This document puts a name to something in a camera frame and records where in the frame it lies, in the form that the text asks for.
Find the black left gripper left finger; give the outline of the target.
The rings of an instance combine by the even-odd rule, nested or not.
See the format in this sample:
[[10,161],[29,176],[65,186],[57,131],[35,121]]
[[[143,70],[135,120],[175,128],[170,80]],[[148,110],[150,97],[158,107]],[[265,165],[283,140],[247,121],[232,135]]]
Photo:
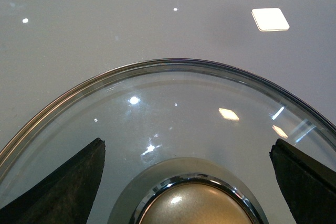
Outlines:
[[100,186],[105,142],[95,139],[1,209],[1,223],[87,223]]

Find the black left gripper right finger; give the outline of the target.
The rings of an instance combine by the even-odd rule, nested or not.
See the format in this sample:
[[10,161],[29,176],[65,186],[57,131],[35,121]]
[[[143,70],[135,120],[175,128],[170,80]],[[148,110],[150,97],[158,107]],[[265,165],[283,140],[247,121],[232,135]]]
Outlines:
[[277,139],[269,153],[296,223],[335,223],[335,171]]

